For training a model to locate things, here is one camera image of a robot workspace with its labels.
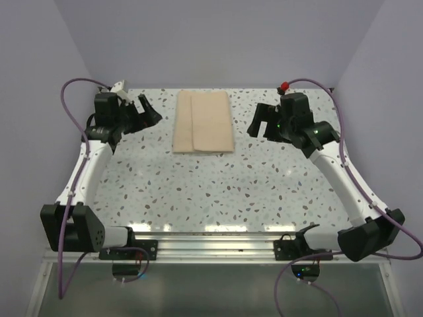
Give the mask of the beige cloth wrap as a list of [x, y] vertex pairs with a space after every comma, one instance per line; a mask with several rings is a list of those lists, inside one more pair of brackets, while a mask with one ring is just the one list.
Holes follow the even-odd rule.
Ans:
[[178, 93], [174, 153], [232, 153], [235, 151], [229, 96], [224, 90]]

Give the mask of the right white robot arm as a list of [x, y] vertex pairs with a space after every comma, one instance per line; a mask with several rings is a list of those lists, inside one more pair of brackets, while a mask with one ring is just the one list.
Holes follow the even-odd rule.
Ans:
[[347, 171], [355, 171], [346, 155], [339, 153], [340, 136], [326, 121], [316, 122], [308, 97], [295, 92], [280, 97], [278, 105], [259, 103], [247, 129], [257, 137], [261, 123], [267, 124], [264, 137], [288, 143], [302, 151], [327, 179], [343, 204], [350, 227], [330, 232], [319, 224], [309, 225], [292, 239], [274, 241], [278, 260], [309, 259], [325, 251], [341, 251], [358, 262], [391, 245], [399, 233], [393, 224], [403, 224], [400, 209], [391, 210], [369, 188], [361, 176], [351, 181]]

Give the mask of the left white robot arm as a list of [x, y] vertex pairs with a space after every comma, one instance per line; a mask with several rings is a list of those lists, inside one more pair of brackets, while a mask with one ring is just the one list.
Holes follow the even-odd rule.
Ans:
[[115, 92], [95, 96], [95, 112], [82, 135], [71, 177], [56, 202], [44, 205], [40, 212], [53, 251], [91, 253], [113, 248], [125, 260], [137, 253], [132, 229], [105, 226], [95, 215], [94, 199], [122, 136], [152, 127], [162, 118], [144, 94], [138, 100], [143, 112]]

